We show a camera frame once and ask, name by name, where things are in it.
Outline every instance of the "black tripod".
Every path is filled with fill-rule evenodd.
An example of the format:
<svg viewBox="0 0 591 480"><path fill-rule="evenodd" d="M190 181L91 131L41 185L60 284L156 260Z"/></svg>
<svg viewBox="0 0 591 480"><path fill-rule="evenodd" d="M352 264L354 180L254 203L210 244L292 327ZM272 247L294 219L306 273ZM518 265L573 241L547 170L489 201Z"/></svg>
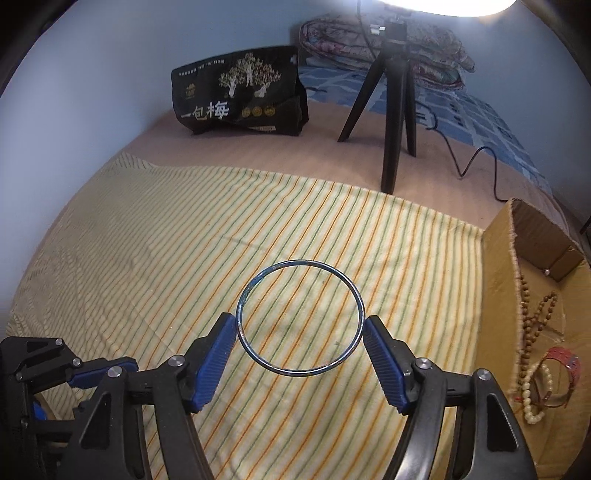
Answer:
<svg viewBox="0 0 591 480"><path fill-rule="evenodd" d="M407 52L407 26L404 22L391 21L380 28L385 36L378 57L369 68L367 77L353 104L351 113L340 134L339 142L349 138L353 127L368 103L382 74L386 72L386 134L384 139L384 166L382 192L392 194L396 183L402 122L406 117L408 153L417 156L417 126L415 124L413 71Z"/></svg>

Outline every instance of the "tripod leg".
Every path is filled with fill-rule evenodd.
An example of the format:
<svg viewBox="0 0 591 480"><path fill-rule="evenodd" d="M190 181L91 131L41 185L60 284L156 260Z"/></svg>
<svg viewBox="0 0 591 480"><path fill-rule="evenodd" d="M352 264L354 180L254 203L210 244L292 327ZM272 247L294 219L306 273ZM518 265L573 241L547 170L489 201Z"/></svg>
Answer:
<svg viewBox="0 0 591 480"><path fill-rule="evenodd" d="M417 120L414 103L413 65L408 63L406 75L407 92L404 98L404 119L407 127L407 150L413 157L417 156Z"/></svg>
<svg viewBox="0 0 591 480"><path fill-rule="evenodd" d="M340 133L340 137L338 140L339 142L344 142L345 140L347 140L349 138L349 135L353 131L353 127L355 127L357 120L359 120L359 117L361 116L361 113L363 112L365 105L368 104L369 97L374 92L383 73L384 73L384 57L380 53L378 55L378 58L375 59L375 61L371 64L368 74L365 77L365 80L363 81L363 85L361 86L361 90L359 91L359 94L358 94L357 98L355 99L355 103L353 104L353 107L351 108L351 113L349 114L349 117L348 117L347 121L345 122L345 126L343 127L343 131Z"/></svg>
<svg viewBox="0 0 591 480"><path fill-rule="evenodd" d="M402 121L404 120L404 95L407 85L408 60L388 59L386 76L388 96L386 105L386 136L384 140L384 167L382 170L382 192L392 194L398 171L398 157L402 141Z"/></svg>

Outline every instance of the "striped towel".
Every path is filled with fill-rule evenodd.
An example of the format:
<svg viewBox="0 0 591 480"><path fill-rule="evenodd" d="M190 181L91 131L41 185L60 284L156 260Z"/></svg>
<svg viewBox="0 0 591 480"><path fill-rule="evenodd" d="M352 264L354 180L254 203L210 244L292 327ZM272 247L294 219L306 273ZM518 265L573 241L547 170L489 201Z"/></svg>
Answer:
<svg viewBox="0 0 591 480"><path fill-rule="evenodd" d="M9 335L61 336L83 359L123 355L141 369L185 352L246 283L278 261L334 265L368 314L441 368L473 367L482 231L405 200L330 181L223 167L157 167L122 154L74 197L17 291ZM267 277L245 308L246 334L272 363L309 368L356 329L348 289L307 267ZM71 417L88 395L46 392ZM144 410L154 478L166 472ZM404 419L385 401L361 346L316 377L277 376L237 344L214 400L194 416L214 475L378 479ZM446 417L442 443L453 428Z"/></svg>

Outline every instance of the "blue metal ring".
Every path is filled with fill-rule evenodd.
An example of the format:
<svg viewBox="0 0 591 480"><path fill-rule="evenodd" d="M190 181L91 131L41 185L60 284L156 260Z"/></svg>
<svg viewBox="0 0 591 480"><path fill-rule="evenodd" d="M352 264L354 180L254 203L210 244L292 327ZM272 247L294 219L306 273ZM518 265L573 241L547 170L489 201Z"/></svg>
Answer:
<svg viewBox="0 0 591 480"><path fill-rule="evenodd" d="M320 268L322 270L327 271L328 273L335 275L336 277L339 277L339 279L345 285L347 285L347 287L349 287L349 290L355 298L355 303L357 304L357 310L359 312L359 325L357 326L357 331L355 332L355 337L353 338L353 341L351 341L351 343L345 349L345 351L331 363L323 365L322 367L314 367L305 370L290 370L288 368L276 367L275 365L267 362L263 357L261 357L258 353L254 351L251 344L246 339L246 335L244 333L244 327L242 326L242 310L244 308L246 300L248 299L248 296L253 291L254 287L268 274L285 267L296 267L299 265ZM351 355L355 351L355 349L359 345L359 342L361 341L364 321L365 306L363 305L363 299L361 298L361 294L359 293L359 290L357 290L357 287L355 287L354 283L344 273L337 270L335 267L331 267L330 265L318 262L316 260L288 260L285 262L276 263L275 265L266 268L265 270L258 273L248 283L248 285L242 292L242 295L240 295L238 305L236 306L236 327L238 330L238 338L240 339L240 343L244 347L244 350L246 350L246 353L248 353L248 355L250 355L255 362L257 362L259 365L266 368L267 370L275 372L279 375L286 375L288 377L310 377L312 375L322 374L344 362L349 357L349 355Z"/></svg>

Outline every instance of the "blue gripper pad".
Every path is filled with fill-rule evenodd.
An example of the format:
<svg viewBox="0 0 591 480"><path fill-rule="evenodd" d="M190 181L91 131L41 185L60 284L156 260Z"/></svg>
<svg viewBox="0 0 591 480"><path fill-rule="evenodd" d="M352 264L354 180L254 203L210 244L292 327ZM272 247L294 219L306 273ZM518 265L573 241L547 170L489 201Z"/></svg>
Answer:
<svg viewBox="0 0 591 480"><path fill-rule="evenodd" d="M373 323L366 320L363 327L363 344L378 375L388 403L405 413L409 405L404 389L402 370L394 360L384 340L380 337Z"/></svg>
<svg viewBox="0 0 591 480"><path fill-rule="evenodd" d="M201 409L213 400L217 385L236 341L236 318L228 315L226 323L209 349L195 380L195 393L191 403L194 411Z"/></svg>
<svg viewBox="0 0 591 480"><path fill-rule="evenodd" d="M68 382L68 385L82 389L96 387L102 380L103 376L107 373L109 368L114 367L115 365L125 368L128 372L137 372L139 370L138 364L133 359L123 360L119 363L109 362L106 367L75 373L74 377L72 377L72 379Z"/></svg>

